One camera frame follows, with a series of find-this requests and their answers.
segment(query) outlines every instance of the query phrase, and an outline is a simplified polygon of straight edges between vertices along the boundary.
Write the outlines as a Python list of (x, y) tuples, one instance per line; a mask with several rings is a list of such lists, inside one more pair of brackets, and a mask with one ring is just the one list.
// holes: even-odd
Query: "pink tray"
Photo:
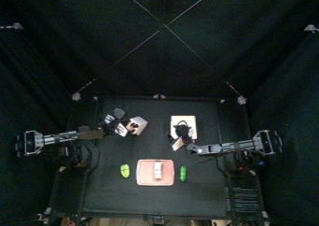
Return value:
[[(154, 162), (161, 162), (161, 178), (154, 179)], [(174, 183), (174, 164), (170, 160), (138, 160), (136, 169), (138, 185), (170, 186)]]

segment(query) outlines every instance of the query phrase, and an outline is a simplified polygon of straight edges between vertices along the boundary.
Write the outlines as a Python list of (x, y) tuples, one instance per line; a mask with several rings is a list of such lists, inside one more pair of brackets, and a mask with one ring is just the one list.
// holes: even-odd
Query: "green object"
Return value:
[(186, 171), (185, 171), (185, 166), (180, 167), (180, 172), (178, 172), (178, 179), (180, 181), (185, 181), (185, 175), (186, 175)]
[(121, 176), (128, 178), (129, 177), (129, 166), (128, 164), (121, 165)]

